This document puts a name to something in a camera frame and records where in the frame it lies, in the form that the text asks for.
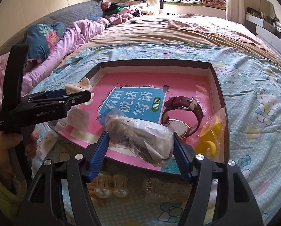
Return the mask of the person's left hand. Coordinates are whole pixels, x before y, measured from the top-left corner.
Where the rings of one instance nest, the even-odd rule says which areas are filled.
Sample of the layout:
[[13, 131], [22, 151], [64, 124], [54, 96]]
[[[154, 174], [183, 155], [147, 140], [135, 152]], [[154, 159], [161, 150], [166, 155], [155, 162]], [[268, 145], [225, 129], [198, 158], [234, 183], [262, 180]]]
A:
[[[24, 152], [28, 161], [36, 156], [38, 138], [39, 133], [34, 130], [31, 133], [31, 142], [26, 146]], [[14, 171], [10, 163], [8, 150], [17, 146], [21, 141], [23, 141], [21, 134], [5, 134], [0, 132], [0, 179], [10, 180], [13, 177]]]

